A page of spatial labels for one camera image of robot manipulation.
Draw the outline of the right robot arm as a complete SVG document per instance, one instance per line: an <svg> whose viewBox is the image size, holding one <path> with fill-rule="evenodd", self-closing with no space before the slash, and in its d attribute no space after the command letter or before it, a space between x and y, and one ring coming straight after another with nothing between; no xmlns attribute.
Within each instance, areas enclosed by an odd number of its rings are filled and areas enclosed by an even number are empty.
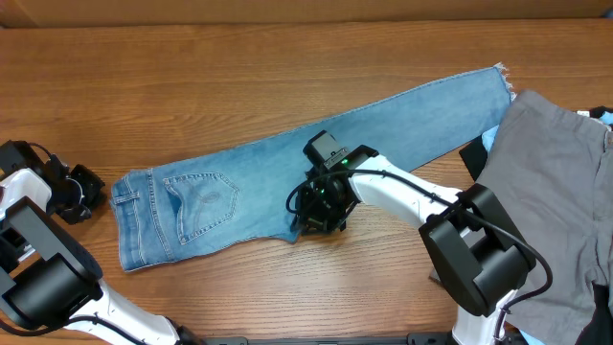
<svg viewBox="0 0 613 345"><path fill-rule="evenodd" d="M321 131L303 149L312 167L288 196L291 228L303 235L343 230L364 203L418 228L458 319L447 344L501 344L509 303L535 267L509 214L488 188L442 187L394 166L375 149L348 150Z"/></svg>

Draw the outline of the light blue denim jeans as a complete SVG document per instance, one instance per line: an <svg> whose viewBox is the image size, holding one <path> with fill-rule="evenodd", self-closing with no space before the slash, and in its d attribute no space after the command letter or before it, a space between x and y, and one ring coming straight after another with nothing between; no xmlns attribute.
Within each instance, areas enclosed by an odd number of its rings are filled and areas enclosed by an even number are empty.
<svg viewBox="0 0 613 345"><path fill-rule="evenodd" d="M133 271L261 238L295 242L285 202L306 178L303 149L321 131L378 150L412 171L497 126L513 94L502 64L434 80L390 98L234 149L137 170L111 189L122 268Z"/></svg>

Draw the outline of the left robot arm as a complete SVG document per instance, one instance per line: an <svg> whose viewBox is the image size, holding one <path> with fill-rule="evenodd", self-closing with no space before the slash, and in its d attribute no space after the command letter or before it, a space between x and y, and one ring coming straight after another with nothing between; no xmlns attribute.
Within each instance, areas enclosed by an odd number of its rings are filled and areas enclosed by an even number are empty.
<svg viewBox="0 0 613 345"><path fill-rule="evenodd" d="M83 165L41 159L40 149L26 141L1 146L2 330L34 337L65 329L109 344L201 343L111 288L95 258L54 221L90 219L105 200L104 183Z"/></svg>

